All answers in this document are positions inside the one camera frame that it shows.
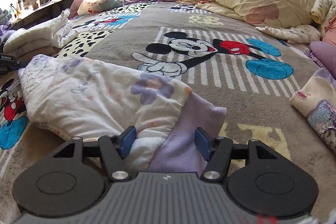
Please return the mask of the white floral quilted pajama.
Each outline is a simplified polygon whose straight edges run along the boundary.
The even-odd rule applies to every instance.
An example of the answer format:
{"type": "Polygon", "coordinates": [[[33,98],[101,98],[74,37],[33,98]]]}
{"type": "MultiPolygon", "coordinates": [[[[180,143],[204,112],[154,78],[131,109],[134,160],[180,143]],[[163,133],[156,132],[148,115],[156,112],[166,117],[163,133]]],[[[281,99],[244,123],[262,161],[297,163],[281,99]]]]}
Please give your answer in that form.
{"type": "Polygon", "coordinates": [[[29,120],[64,140],[134,126],[124,161],[133,172],[203,172],[195,130],[216,137],[227,113],[179,80],[85,57],[36,55],[18,77],[29,120]]]}

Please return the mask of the folded white quilted clothes stack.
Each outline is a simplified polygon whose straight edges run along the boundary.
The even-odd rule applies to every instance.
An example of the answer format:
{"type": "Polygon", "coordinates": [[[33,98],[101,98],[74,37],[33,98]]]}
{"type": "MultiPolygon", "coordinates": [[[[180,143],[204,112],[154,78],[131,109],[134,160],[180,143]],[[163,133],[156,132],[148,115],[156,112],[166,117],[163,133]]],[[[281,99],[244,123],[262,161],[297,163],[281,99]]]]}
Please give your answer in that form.
{"type": "Polygon", "coordinates": [[[20,57],[45,47],[58,49],[64,47],[79,35],[78,31],[73,29],[73,23],[68,19],[70,13],[70,9],[65,9],[56,18],[29,29],[18,29],[5,42],[3,53],[20,57]]]}

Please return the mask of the tall folded clothes stack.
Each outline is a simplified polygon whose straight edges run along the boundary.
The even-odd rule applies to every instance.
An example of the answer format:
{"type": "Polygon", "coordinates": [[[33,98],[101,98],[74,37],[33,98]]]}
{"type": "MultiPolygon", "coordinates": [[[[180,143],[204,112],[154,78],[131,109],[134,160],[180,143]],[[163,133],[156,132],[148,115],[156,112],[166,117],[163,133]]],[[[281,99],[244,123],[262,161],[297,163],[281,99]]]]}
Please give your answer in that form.
{"type": "Polygon", "coordinates": [[[0,40],[2,45],[15,33],[15,30],[12,30],[11,13],[3,9],[0,9],[0,12],[0,40]]]}

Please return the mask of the dark side desk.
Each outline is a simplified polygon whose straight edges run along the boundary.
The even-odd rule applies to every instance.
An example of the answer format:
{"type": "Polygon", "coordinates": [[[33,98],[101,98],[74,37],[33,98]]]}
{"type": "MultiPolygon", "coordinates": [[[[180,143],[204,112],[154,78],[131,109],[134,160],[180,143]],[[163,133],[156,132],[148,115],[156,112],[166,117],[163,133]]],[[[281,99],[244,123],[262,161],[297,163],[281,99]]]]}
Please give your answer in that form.
{"type": "Polygon", "coordinates": [[[59,16],[63,10],[70,8],[73,1],[74,0],[58,0],[56,2],[49,3],[48,5],[44,5],[43,7],[33,11],[30,15],[13,23],[11,29],[28,29],[39,23],[55,18],[59,16]]]}

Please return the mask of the Mickey Mouse grey blanket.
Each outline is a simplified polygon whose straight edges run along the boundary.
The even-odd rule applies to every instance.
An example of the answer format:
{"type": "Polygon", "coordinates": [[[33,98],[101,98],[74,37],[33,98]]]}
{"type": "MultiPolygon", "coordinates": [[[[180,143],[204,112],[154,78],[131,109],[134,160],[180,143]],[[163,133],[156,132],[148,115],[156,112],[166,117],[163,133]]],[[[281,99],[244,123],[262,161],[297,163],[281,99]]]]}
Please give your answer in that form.
{"type": "MultiPolygon", "coordinates": [[[[179,80],[226,109],[218,135],[259,139],[316,180],[313,215],[335,209],[335,156],[289,102],[317,71],[299,50],[253,26],[173,2],[136,3],[73,20],[79,35],[53,54],[85,57],[179,80]]],[[[14,180],[64,141],[28,116],[18,72],[1,77],[1,223],[19,215],[14,180]]]]}

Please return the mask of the cream sequin patterned garment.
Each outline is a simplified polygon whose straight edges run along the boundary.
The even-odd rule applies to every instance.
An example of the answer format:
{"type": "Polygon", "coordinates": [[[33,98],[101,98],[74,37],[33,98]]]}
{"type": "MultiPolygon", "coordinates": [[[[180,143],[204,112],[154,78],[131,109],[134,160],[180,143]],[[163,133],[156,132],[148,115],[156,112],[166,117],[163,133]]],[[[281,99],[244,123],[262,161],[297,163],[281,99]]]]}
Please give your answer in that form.
{"type": "Polygon", "coordinates": [[[289,102],[335,153],[335,78],[332,74],[320,68],[302,89],[293,93],[289,102]]]}

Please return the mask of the purple pillow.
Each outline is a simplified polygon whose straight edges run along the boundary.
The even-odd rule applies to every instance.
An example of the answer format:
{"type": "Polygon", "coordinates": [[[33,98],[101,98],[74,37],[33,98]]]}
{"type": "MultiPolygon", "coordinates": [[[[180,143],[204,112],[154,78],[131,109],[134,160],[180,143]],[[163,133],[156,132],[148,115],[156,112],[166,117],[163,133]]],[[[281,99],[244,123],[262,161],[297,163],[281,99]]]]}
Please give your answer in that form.
{"type": "Polygon", "coordinates": [[[307,55],[320,67],[313,76],[335,81],[335,45],[321,41],[312,42],[307,55]]]}

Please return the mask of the pink pillow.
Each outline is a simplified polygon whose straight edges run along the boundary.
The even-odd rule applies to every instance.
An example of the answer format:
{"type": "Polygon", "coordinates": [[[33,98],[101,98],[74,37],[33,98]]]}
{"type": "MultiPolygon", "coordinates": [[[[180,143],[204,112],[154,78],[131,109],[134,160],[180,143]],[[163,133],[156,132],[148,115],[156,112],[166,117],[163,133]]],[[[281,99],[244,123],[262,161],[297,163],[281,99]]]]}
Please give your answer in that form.
{"type": "Polygon", "coordinates": [[[336,16],[328,21],[328,24],[324,28],[324,30],[325,34],[322,38],[322,41],[336,45],[336,16]]]}

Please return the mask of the white floral small blanket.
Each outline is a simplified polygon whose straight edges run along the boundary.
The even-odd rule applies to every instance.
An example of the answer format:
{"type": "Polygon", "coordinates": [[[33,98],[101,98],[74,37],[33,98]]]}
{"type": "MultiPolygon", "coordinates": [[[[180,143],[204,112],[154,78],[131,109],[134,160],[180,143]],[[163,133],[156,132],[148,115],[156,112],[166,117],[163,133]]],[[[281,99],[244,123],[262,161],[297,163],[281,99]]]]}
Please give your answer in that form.
{"type": "Polygon", "coordinates": [[[287,40],[289,44],[310,44],[311,42],[322,41],[325,34],[324,28],[328,21],[335,16],[335,0],[314,0],[310,15],[317,27],[304,24],[291,28],[266,26],[256,27],[256,29],[274,38],[287,40]]]}

